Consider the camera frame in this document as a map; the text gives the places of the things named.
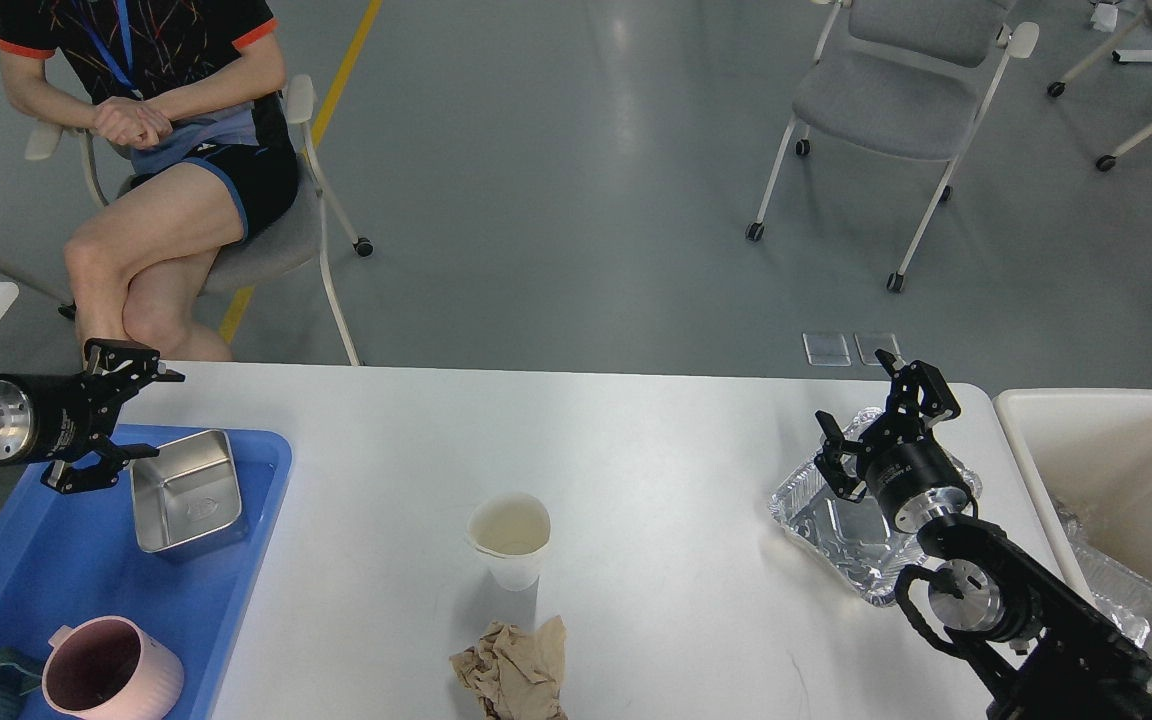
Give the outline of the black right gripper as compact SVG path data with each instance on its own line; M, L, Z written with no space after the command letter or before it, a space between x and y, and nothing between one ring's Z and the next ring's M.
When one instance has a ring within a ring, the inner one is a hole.
M934 518L965 511L973 488L934 441L933 427L961 415L961 406L941 370L923 361L902 363L878 348L876 357L890 376L890 393L870 430L847 439L827 411L814 411L824 441L814 469L840 500L859 503L872 495L884 520L899 532L916 535Z

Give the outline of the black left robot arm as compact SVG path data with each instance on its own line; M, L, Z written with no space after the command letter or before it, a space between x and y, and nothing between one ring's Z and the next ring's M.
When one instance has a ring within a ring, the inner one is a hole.
M183 382L161 354L134 341L88 340L71 376L0 373L0 465L46 461L44 484L60 495L109 488L152 445L113 442L122 406L152 382Z

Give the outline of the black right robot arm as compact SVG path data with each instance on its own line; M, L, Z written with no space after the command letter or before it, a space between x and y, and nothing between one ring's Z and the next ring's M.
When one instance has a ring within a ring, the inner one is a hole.
M876 351L884 411L856 439L818 411L814 468L838 498L872 497L937 569L908 564L895 594L916 632L972 666L991 719L1152 719L1152 660L1055 574L977 516L977 497L935 441L961 409L935 366Z

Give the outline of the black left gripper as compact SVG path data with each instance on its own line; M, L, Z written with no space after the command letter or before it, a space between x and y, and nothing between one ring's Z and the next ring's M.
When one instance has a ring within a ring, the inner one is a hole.
M90 338L84 357L82 374L0 374L0 465L59 458L40 482L60 495L113 487L134 460L160 455L156 446L109 439L97 439L93 447L97 406L123 406L152 382L185 381L166 369L156 348L131 340ZM71 467L92 450L99 456L94 464Z

